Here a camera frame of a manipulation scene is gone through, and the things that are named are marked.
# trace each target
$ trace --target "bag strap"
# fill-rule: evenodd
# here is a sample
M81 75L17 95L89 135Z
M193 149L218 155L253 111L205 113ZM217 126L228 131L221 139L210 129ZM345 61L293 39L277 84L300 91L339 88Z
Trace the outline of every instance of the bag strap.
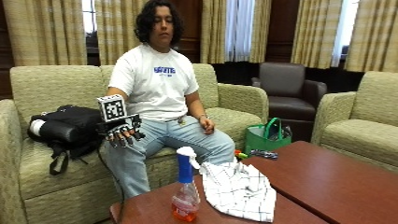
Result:
M282 120L280 118L273 118L270 120L270 122L266 124L266 127L265 127L265 132L264 132L264 138L268 138L269 137L269 133L270 133L270 128L272 128L272 125L274 124L274 122L278 120L278 129L277 129L277 139L282 139Z
M51 155L51 158L53 159L53 161L49 164L49 174L51 175L59 175L59 174L64 173L65 170L67 170L67 166L69 164L69 156L67 154L67 150L61 147L60 144L48 143L48 146L53 150L53 153ZM63 159L63 164L61 164L60 171L57 171L55 168L59 164L59 159L60 159L61 156L64 156L64 159Z

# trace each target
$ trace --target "man's left hand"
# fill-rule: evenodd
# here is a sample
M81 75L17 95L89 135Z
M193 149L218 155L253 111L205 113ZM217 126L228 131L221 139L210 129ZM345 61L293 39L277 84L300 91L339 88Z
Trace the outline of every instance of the man's left hand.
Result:
M201 127L204 129L204 133L205 134L214 133L214 126L216 126L216 124L214 124L214 122L210 119L208 119L206 117L201 117L198 119L198 123L200 123L200 125L201 125Z

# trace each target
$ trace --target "small object on table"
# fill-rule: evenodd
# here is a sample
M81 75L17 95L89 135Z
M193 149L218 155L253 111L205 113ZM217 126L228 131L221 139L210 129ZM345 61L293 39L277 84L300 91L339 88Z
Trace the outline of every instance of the small object on table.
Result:
M250 154L254 156L264 157L270 160L277 160L277 152L269 152L260 149L252 149Z
M241 161L242 159L248 158L248 155L245 153L242 153L241 150L236 149L236 157L237 157L237 160Z

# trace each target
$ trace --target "jeans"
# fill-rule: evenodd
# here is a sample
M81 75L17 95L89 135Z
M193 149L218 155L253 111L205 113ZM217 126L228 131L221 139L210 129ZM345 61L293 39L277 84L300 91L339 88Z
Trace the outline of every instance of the jeans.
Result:
M222 164L234 160L236 143L226 133L214 129L204 134L198 120L185 116L184 124L177 120L142 120L140 132L145 134L134 145L115 148L105 143L105 160L113 175L124 188L128 199L150 190L144 160L153 156L164 146L172 148L192 147L198 161Z

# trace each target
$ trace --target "black backpack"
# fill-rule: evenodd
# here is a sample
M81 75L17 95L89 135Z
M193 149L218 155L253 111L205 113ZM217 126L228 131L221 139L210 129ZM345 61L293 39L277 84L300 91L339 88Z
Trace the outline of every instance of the black backpack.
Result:
M53 150L49 173L52 175L61 174L67 170L69 158L88 164L81 156L99 149L104 140L97 133L97 124L103 122L100 110L76 105L63 105L55 112L32 116L29 124L37 119L45 122L40 128L40 136L29 128L28 136L32 140L47 143ZM63 164L57 171L55 168L59 158L63 156Z

